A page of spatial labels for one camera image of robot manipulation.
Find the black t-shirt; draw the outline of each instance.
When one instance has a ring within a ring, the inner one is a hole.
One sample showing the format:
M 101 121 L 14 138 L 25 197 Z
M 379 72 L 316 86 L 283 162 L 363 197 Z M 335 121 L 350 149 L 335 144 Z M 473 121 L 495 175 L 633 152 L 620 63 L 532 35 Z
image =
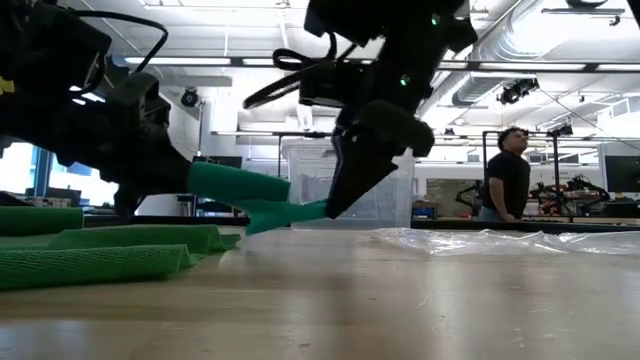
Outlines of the black t-shirt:
M 529 197 L 529 174 L 531 167 L 522 157 L 503 151 L 489 161 L 487 179 L 497 178 L 504 183 L 504 204 L 507 212 L 516 219 L 522 218 Z M 497 210 L 491 200 L 489 184 L 484 185 L 482 206 Z

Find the jeans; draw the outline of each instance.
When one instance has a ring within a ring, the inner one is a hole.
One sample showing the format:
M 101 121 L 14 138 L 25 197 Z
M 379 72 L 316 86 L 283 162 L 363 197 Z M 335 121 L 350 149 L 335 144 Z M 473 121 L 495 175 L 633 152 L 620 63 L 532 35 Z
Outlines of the jeans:
M 477 221 L 502 222 L 504 220 L 502 220 L 500 213 L 498 213 L 496 210 L 489 209 L 488 207 L 483 206 L 480 208 L 480 214 L 478 214 Z

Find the monitor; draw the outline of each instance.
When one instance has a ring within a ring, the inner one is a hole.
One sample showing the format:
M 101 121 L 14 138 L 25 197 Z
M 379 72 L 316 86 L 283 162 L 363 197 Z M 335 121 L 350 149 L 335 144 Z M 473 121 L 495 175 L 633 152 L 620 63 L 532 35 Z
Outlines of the monitor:
M 640 156 L 605 156 L 607 191 L 640 193 Z

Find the window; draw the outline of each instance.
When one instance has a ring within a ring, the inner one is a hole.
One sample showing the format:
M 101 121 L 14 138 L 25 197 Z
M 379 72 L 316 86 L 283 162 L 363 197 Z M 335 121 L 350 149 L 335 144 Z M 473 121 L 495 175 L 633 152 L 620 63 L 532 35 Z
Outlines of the window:
M 13 143 L 0 158 L 0 190 L 24 194 L 33 187 L 37 148 L 27 143 Z
M 100 171 L 88 166 L 74 163 L 66 167 L 58 163 L 53 155 L 49 187 L 58 189 L 80 190 L 80 205 L 102 206 L 113 204 L 113 195 L 118 191 L 118 184 L 108 183 L 100 179 Z

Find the ductwork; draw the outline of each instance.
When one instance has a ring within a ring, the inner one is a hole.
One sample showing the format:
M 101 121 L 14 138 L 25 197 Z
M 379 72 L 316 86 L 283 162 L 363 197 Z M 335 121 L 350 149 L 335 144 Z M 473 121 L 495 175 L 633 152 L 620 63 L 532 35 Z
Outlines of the ductwork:
M 562 44 L 568 34 L 554 31 L 564 24 L 565 19 L 557 17 L 550 21 L 542 14 L 542 9 L 550 4 L 542 0 L 522 0 L 501 23 L 490 30 L 485 40 L 476 44 L 469 54 L 470 60 L 483 61 L 535 61 Z M 445 96 L 451 96 L 451 104 L 470 106 L 477 103 L 490 91 L 512 78 L 486 77 L 482 74 L 452 73 L 424 102 L 420 114 L 440 103 Z

